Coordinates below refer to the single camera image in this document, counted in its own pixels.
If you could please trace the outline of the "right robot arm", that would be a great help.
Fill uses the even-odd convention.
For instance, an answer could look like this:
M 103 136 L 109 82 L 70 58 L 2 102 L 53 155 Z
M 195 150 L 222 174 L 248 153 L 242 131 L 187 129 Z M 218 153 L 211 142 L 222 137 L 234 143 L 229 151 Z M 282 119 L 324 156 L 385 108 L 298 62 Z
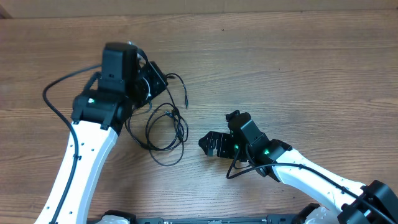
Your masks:
M 291 223 L 397 223 L 397 195 L 379 180 L 369 185 L 338 176 L 305 158 L 290 144 L 269 139 L 249 113 L 226 115 L 228 133 L 210 131 L 198 144 L 207 156 L 247 162 L 233 179 L 251 171 L 271 177 L 310 196 L 316 202 L 296 214 Z

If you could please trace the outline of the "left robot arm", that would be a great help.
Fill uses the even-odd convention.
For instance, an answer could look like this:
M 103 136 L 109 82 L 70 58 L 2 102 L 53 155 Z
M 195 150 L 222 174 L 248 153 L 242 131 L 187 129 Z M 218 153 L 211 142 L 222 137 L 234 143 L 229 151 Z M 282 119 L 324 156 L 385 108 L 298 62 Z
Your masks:
M 108 42 L 101 71 L 73 101 L 70 136 L 37 223 L 85 223 L 104 162 L 134 109 L 166 89 L 165 75 L 143 50 Z

